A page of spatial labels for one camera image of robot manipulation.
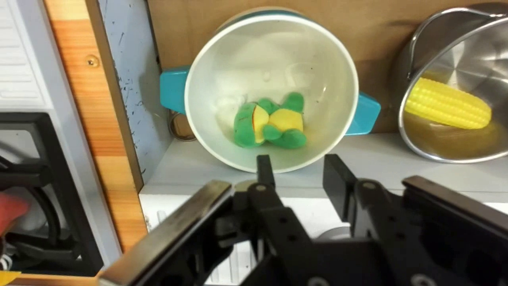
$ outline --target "white shelf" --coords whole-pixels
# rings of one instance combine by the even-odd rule
[[[372,178],[389,190],[402,192],[402,179],[421,175],[482,202],[508,203],[508,157],[458,165],[440,163],[412,152],[399,135],[348,136],[337,152],[359,178]],[[175,140],[162,157],[143,195],[189,195],[210,179],[240,182],[255,173],[234,170],[210,155],[197,141]],[[282,197],[326,197],[323,160],[307,168],[277,175]]]

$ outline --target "wooden cabinet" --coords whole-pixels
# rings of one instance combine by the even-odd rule
[[[145,233],[143,186],[97,0],[45,0],[66,71],[124,251]],[[96,284],[94,278],[23,275],[16,284]]]

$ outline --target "black robotic claw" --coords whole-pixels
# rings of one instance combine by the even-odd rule
[[[335,154],[323,179],[351,238],[313,241],[278,197],[270,157],[259,155],[247,192],[208,182],[101,283],[204,284],[235,243],[251,241],[258,267],[243,284],[508,284],[508,216],[421,176],[394,195]]]

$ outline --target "corn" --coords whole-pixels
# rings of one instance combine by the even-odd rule
[[[415,84],[405,111],[458,128],[485,128],[493,117],[482,98],[428,78]]]

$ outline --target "metal pot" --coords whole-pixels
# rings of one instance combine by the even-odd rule
[[[440,162],[482,162],[508,154],[508,5],[451,8],[423,22],[394,68],[399,130],[418,154]],[[493,122],[461,130],[405,113],[420,78],[459,87],[493,106]]]

